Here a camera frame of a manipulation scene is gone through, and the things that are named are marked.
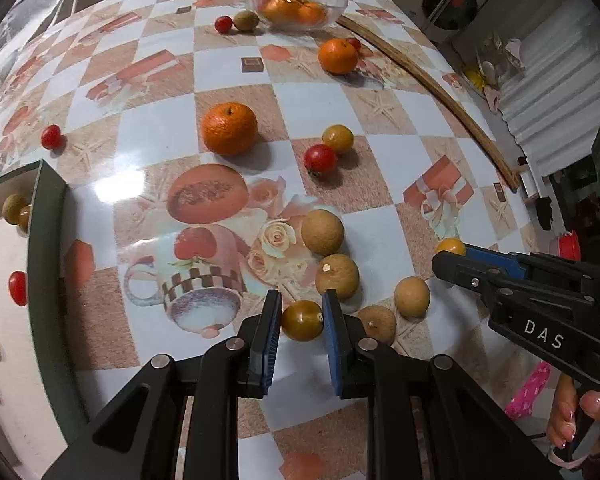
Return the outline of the right hand painted nails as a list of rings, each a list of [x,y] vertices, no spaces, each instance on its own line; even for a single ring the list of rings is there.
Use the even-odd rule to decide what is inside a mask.
[[[562,469],[582,469],[585,479],[600,479],[600,440],[588,456],[571,462],[562,460],[555,453],[556,450],[565,451],[568,445],[573,444],[582,422],[589,419],[600,422],[600,392],[588,390],[579,396],[573,379],[560,374],[546,427],[547,439],[553,445],[548,459]]]

